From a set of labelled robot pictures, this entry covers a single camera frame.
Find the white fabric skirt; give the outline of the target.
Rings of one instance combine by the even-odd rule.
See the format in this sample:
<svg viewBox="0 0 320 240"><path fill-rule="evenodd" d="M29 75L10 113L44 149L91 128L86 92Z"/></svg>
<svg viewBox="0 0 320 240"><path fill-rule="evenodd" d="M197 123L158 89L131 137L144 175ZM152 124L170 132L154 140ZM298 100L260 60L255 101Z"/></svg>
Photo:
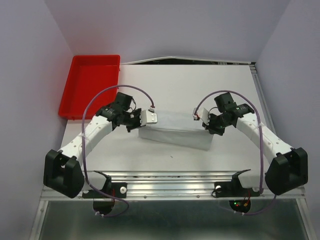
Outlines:
<svg viewBox="0 0 320 240"><path fill-rule="evenodd" d="M142 139L208 151L213 135L188 113L159 110L157 123L138 130Z"/></svg>

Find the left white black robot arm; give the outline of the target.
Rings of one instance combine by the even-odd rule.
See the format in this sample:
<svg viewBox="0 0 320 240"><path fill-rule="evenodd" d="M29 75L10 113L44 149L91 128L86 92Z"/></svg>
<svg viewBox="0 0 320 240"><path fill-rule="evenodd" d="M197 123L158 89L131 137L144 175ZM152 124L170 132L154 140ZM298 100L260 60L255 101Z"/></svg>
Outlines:
<svg viewBox="0 0 320 240"><path fill-rule="evenodd" d="M102 106L88 125L67 145L51 149L45 156L43 184L69 198L89 188L84 161L96 145L119 126L127 131L155 123L155 113L137 108L129 111L133 97L117 93L113 102Z"/></svg>

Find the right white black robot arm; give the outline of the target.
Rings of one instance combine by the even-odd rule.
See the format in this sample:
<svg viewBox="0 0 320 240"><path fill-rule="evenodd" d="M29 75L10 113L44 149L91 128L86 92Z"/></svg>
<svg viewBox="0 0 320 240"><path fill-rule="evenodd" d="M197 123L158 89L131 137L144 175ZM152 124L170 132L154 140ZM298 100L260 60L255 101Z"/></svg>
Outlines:
<svg viewBox="0 0 320 240"><path fill-rule="evenodd" d="M247 190L264 189L279 196L308 182L308 154L302 148L294 148L282 141L265 126L254 105L237 104L230 92L214 99L219 114L203 108L196 114L202 126L212 135L222 136L229 126L235 127L260 150L260 169L245 169L232 175L231 181L222 184L218 197L242 195Z"/></svg>

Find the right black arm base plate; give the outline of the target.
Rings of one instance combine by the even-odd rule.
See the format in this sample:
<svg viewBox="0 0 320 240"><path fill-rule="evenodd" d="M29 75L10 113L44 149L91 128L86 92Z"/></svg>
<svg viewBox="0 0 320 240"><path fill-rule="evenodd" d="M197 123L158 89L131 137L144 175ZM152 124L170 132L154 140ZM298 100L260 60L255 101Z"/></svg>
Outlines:
<svg viewBox="0 0 320 240"><path fill-rule="evenodd" d="M239 181L216 181L211 193L214 198L259 197L252 188L243 188Z"/></svg>

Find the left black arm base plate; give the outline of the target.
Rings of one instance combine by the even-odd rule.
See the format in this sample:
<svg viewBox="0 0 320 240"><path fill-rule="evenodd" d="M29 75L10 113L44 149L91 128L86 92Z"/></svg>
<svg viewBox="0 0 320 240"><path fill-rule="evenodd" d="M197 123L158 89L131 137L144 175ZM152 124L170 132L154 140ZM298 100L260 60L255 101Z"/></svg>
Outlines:
<svg viewBox="0 0 320 240"><path fill-rule="evenodd" d="M112 182L109 186L103 186L100 190L110 196L125 199L127 197L128 184L126 182ZM82 193L82 198L84 199L102 199L106 198L104 195L91 189L87 193Z"/></svg>

